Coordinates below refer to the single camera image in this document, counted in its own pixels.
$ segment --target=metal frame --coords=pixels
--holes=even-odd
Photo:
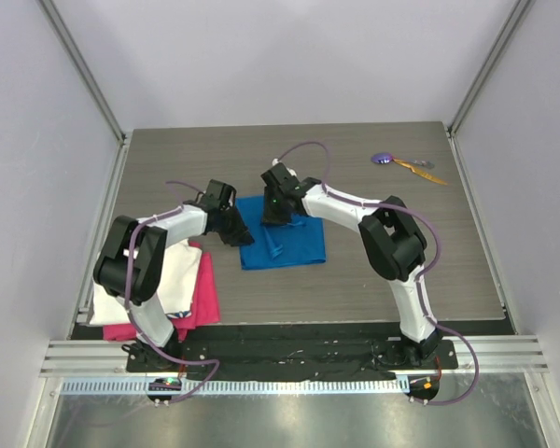
[[[492,274],[492,278],[494,279],[494,285],[496,286],[497,296],[502,303],[502,307],[508,311],[508,316],[510,317],[512,327],[516,332],[521,332],[522,325],[515,320],[515,317],[518,316],[516,313],[516,309],[513,303],[508,300],[506,294],[506,288],[504,286],[504,282],[502,281],[502,277],[499,274],[499,267],[496,262],[494,253],[491,249],[491,240],[488,237],[485,227],[483,226],[483,219],[482,213],[475,202],[475,195],[473,192],[472,185],[469,181],[469,175],[467,170],[467,165],[465,164],[465,159],[460,152],[460,146],[455,136],[448,134],[448,141],[450,143],[450,148],[452,149],[453,156],[455,158],[456,168],[458,169],[458,174],[460,175],[460,179],[463,184],[463,190],[467,195],[467,202],[469,203],[470,212],[473,216],[473,221],[475,221],[475,227],[477,228],[477,233],[479,234],[479,240],[482,243],[483,252],[485,253],[485,258],[487,259],[487,266],[489,267],[490,273]]]
[[[62,390],[62,378],[47,378],[43,380],[44,388],[35,412],[34,422],[31,424],[27,448],[45,448],[48,443],[49,432],[54,422],[58,397]]]
[[[46,14],[46,17],[56,32],[56,35],[63,43],[66,53],[68,53],[68,56],[71,58],[71,62],[78,71],[81,80],[87,87],[91,98],[93,98],[93,101],[95,101],[98,109],[100,109],[100,112],[104,116],[104,119],[112,130],[115,138],[119,144],[122,145],[124,142],[124,131],[120,128],[119,122],[116,120],[112,109],[105,100],[102,90],[95,81],[95,77],[93,77],[90,68],[87,66],[83,55],[78,49],[75,39],[73,39],[70,31],[68,31],[68,27],[64,23],[58,8],[56,8],[56,5],[54,5],[52,0],[37,0],[37,3]]]
[[[472,373],[472,358],[467,346],[458,338],[445,339],[454,342],[460,367],[444,373]],[[484,373],[548,371],[536,336],[469,336],[468,340],[477,353]],[[106,341],[52,341],[46,352],[40,376],[70,378],[145,375],[126,372],[128,354],[122,351],[121,346],[122,343]],[[399,371],[402,374],[433,372],[434,370]],[[165,373],[160,372],[159,376],[165,376]]]
[[[456,133],[458,133],[463,121],[467,117],[467,114],[482,91],[485,82],[496,68],[498,61],[504,54],[504,50],[511,42],[514,33],[516,33],[525,18],[526,13],[529,11],[534,2],[535,0],[517,0],[510,15],[504,22],[502,29],[497,35],[494,45],[489,50],[487,59],[483,62],[482,68],[479,70],[479,73],[473,80],[467,95],[465,95],[465,99],[458,108],[452,124],[448,128],[450,135],[456,135]]]
[[[127,160],[129,145],[131,144],[132,136],[133,135],[131,133],[127,134],[124,141],[119,147],[116,158],[114,160],[114,165],[112,166],[110,181],[108,182],[104,198],[102,199],[102,208],[100,210],[95,229],[93,230],[90,254],[85,265],[83,279],[81,280],[81,288],[77,296],[77,307],[75,308],[76,312],[73,316],[71,325],[68,330],[69,337],[73,332],[73,328],[75,327],[75,324],[77,322],[77,317],[79,316],[80,310],[84,310],[85,313],[89,312],[89,307],[91,304],[91,275],[93,273],[93,262],[97,259],[100,248],[102,247],[102,243],[105,240],[108,226],[112,218],[112,213],[114,212],[114,203],[119,193],[120,180],[122,179],[124,164]]]
[[[560,446],[560,413],[555,406],[549,373],[525,374],[526,385],[548,446]]]

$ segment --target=white cloth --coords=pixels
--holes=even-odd
[[[202,250],[189,246],[187,240],[164,252],[158,297],[166,314],[190,315]],[[128,324],[124,306],[93,282],[93,316],[90,325]]]

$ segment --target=metal floor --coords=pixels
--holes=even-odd
[[[470,375],[442,378],[439,398],[459,395],[470,380]],[[193,398],[170,408],[145,408],[116,425],[88,426],[112,422],[145,400],[61,397],[47,446],[547,446],[525,377],[517,373],[484,374],[471,397],[445,407],[411,404],[402,394]]]
[[[427,277],[440,320],[503,317],[443,125],[438,122],[326,124],[231,128],[161,129],[133,132],[114,216],[151,216],[176,206],[164,181],[181,179],[205,188],[210,178],[234,185],[240,196],[262,194],[259,175],[274,157],[304,140],[332,150],[329,183],[371,199],[400,198],[427,216],[443,240],[443,256]],[[370,162],[389,151],[403,159],[433,161],[441,186],[396,164]],[[299,176],[321,176],[319,147],[293,152],[287,165]],[[182,191],[191,198],[190,190]],[[325,223],[328,262],[271,271],[241,271],[237,249],[216,235],[202,238],[213,254],[222,322],[398,321],[387,282],[367,261],[360,237]],[[433,243],[427,251],[432,257]]]

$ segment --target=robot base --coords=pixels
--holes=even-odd
[[[126,371],[129,373],[149,373],[158,371],[176,371],[178,365],[158,355],[147,344],[138,339],[134,343],[124,344],[122,350],[129,354]],[[182,344],[174,329],[168,343],[161,350],[171,357],[181,358]]]

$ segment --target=pink cloth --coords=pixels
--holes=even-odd
[[[178,338],[182,341],[190,329],[201,325],[216,324],[220,321],[220,307],[217,301],[216,282],[214,281],[214,265],[212,254],[203,252],[197,272],[197,283],[190,306],[190,316],[172,319],[178,329]],[[104,339],[107,341],[129,341],[137,333],[131,324],[104,325]]]

